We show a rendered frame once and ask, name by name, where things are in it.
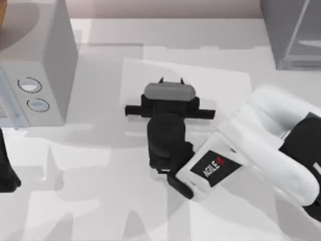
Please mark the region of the small microwave knob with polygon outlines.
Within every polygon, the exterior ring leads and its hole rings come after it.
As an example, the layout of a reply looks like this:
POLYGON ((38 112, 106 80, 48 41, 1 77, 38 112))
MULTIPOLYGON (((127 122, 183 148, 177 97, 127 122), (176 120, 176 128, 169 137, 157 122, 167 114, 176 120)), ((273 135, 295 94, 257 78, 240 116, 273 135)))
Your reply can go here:
POLYGON ((35 112, 47 112, 50 108, 48 102, 41 98, 28 100, 27 106, 35 112))

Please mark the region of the pale microwave oven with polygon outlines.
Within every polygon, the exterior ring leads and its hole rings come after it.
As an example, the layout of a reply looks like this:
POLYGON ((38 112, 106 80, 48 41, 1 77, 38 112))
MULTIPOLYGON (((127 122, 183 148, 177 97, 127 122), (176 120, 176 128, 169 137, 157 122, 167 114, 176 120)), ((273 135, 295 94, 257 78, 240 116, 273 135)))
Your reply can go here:
POLYGON ((0 27, 0 128, 62 126, 65 123, 78 61, 66 0, 7 0, 0 27), (32 77, 37 93, 18 87, 32 77), (47 112, 35 112, 27 101, 41 98, 47 112))

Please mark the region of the grey cabinet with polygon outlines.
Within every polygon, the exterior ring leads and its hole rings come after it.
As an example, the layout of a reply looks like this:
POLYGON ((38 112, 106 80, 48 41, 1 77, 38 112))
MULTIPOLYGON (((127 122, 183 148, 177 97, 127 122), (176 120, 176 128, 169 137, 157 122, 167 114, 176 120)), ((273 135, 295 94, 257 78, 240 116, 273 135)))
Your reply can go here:
POLYGON ((321 0, 260 0, 277 70, 321 71, 321 0))

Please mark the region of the pale grey rounded box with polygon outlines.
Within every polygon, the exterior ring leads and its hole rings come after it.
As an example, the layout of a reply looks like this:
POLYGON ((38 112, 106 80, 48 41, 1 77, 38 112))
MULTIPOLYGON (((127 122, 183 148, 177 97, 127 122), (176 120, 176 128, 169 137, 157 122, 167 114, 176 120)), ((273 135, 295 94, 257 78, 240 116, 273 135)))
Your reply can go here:
POLYGON ((144 89, 144 95, 154 100, 190 101, 196 96, 196 91, 189 84, 149 83, 144 89))

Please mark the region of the large microwave knob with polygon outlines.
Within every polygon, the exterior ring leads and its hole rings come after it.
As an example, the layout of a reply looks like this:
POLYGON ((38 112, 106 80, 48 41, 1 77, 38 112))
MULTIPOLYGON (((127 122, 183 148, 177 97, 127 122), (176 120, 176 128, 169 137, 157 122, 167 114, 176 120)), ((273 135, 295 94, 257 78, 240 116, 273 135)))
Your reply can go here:
POLYGON ((37 93, 42 90, 42 84, 32 77, 18 79, 17 84, 21 90, 27 93, 37 93))

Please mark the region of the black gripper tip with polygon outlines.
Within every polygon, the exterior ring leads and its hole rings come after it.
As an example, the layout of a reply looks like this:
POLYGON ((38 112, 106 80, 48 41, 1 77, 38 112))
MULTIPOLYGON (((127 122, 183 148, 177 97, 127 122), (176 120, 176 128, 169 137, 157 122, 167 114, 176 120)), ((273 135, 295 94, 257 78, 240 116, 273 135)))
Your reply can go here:
POLYGON ((0 128, 0 193, 13 193, 21 184, 9 161, 3 131, 0 128))

